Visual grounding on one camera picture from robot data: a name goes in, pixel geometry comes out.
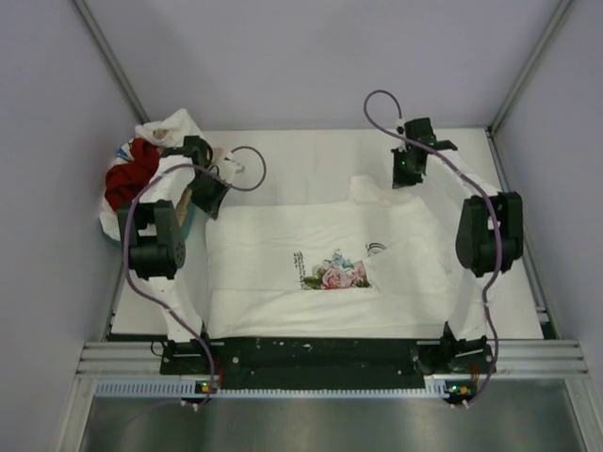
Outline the white floral print t-shirt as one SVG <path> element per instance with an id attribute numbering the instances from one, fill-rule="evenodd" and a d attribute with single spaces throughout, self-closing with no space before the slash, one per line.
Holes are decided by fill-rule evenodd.
<path id="1" fill-rule="evenodd" d="M 366 176 L 343 202 L 226 207 L 206 245 L 214 338 L 434 334 L 457 299 L 427 204 Z"/>

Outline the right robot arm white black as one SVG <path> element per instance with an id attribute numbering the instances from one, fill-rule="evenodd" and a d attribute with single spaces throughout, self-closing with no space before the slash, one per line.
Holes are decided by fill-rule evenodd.
<path id="1" fill-rule="evenodd" d="M 455 144 L 436 137 L 430 119 L 398 121 L 396 132 L 402 143 L 392 150 L 392 187 L 428 187 L 459 211 L 453 218 L 434 209 L 454 239 L 455 261 L 463 269 L 457 301 L 444 328 L 452 341 L 439 350 L 441 364 L 459 373 L 475 358 L 468 343 L 488 332 L 492 319 L 486 313 L 488 293 L 523 255 L 522 198 L 485 182 Z"/>

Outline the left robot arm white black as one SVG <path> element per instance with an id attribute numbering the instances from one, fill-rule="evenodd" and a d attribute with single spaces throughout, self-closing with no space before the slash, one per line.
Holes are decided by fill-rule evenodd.
<path id="1" fill-rule="evenodd" d="M 162 159 L 164 168 L 117 211 L 126 282 L 134 293 L 160 309 L 171 341 L 190 342 L 180 359 L 197 374 L 211 367 L 214 352 L 201 342 L 204 322 L 192 307 L 180 274 L 187 245 L 176 214 L 179 197 L 171 193 L 179 186 L 189 188 L 192 204 L 216 219 L 231 185 L 214 169 L 213 156 L 214 150 L 203 138 L 186 136 L 182 146 L 168 149 Z"/>

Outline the white t-shirts in basket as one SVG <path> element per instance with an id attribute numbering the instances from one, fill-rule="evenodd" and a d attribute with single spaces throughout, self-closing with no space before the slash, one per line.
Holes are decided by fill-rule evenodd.
<path id="1" fill-rule="evenodd" d="M 187 110 L 181 108 L 163 121 L 152 121 L 137 125 L 135 127 L 134 136 L 128 141 L 137 137 L 144 138 L 155 145 L 160 154 L 165 148 L 181 145 L 183 143 L 184 136 L 187 135 L 201 137 L 203 132 L 190 117 Z M 117 153 L 113 162 L 110 164 L 109 169 L 114 164 L 116 156 Z M 107 210 L 110 213 L 114 212 L 105 199 L 105 192 L 102 195 L 99 216 L 102 210 Z"/>

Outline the tan cloth in basket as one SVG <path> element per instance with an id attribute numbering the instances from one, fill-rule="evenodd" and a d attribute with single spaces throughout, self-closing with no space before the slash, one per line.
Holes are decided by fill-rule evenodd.
<path id="1" fill-rule="evenodd" d="M 188 208 L 196 207 L 191 200 L 191 189 L 188 187 L 194 179 L 195 171 L 188 158 L 179 155 L 163 157 L 162 152 L 160 153 L 157 172 L 153 178 L 153 181 L 157 181 L 157 185 L 151 189 L 150 200 L 172 201 L 175 206 L 176 217 L 182 226 Z M 213 163 L 213 159 L 212 164 L 214 170 L 218 168 Z"/>

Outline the red t-shirt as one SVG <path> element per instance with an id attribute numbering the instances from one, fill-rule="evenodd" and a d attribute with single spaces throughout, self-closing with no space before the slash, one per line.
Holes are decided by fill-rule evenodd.
<path id="1" fill-rule="evenodd" d="M 157 147 L 141 137 L 121 146 L 106 173 L 105 199 L 114 212 L 148 185 L 158 169 L 159 157 Z"/>

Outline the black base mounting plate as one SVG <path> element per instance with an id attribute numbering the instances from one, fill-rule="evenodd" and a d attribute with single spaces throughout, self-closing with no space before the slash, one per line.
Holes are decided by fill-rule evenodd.
<path id="1" fill-rule="evenodd" d="M 435 374 L 486 374 L 485 339 L 238 337 L 165 343 L 160 372 L 214 375 L 225 390 L 418 389 Z"/>

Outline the right aluminium frame post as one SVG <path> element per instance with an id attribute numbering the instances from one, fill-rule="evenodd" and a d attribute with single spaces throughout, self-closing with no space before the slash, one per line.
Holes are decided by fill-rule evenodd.
<path id="1" fill-rule="evenodd" d="M 498 132 L 513 111 L 514 106 L 528 86 L 531 78 L 535 75 L 548 49 L 561 32 L 576 4 L 577 1 L 575 0 L 562 0 L 556 3 L 543 32 L 530 50 L 528 58 L 507 91 L 496 115 L 487 127 L 490 136 L 493 137 Z"/>

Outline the aluminium frame post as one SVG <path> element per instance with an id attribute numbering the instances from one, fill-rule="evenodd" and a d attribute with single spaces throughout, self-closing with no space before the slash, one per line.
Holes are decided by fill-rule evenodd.
<path id="1" fill-rule="evenodd" d="M 71 0 L 70 4 L 89 33 L 94 46 L 98 50 L 110 76 L 117 85 L 123 99 L 139 123 L 149 120 L 149 116 L 128 79 L 121 62 L 112 49 L 106 34 L 96 20 L 88 3 L 84 0 Z"/>
<path id="2" fill-rule="evenodd" d="M 513 111 L 514 106 L 528 86 L 531 78 L 535 75 L 548 49 L 561 32 L 576 4 L 577 1 L 575 0 L 562 0 L 556 3 L 543 32 L 530 50 L 528 58 L 507 91 L 496 115 L 487 127 L 490 136 L 493 137 L 498 132 Z"/>

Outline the left aluminium frame post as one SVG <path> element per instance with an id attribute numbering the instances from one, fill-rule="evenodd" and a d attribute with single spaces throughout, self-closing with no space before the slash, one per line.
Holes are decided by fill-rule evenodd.
<path id="1" fill-rule="evenodd" d="M 96 20 L 88 3 L 84 0 L 71 0 L 70 4 L 89 33 L 94 46 L 98 50 L 110 76 L 117 85 L 123 99 L 139 123 L 149 120 L 149 116 L 128 79 L 121 62 L 112 49 L 106 34 Z"/>

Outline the aluminium extrusion rail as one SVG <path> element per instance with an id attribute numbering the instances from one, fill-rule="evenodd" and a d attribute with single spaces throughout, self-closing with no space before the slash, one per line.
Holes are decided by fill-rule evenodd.
<path id="1" fill-rule="evenodd" d="M 76 367 L 78 377 L 157 377 L 160 358 L 142 342 L 86 343 Z M 589 376 L 574 340 L 501 340 L 497 379 L 580 379 Z"/>

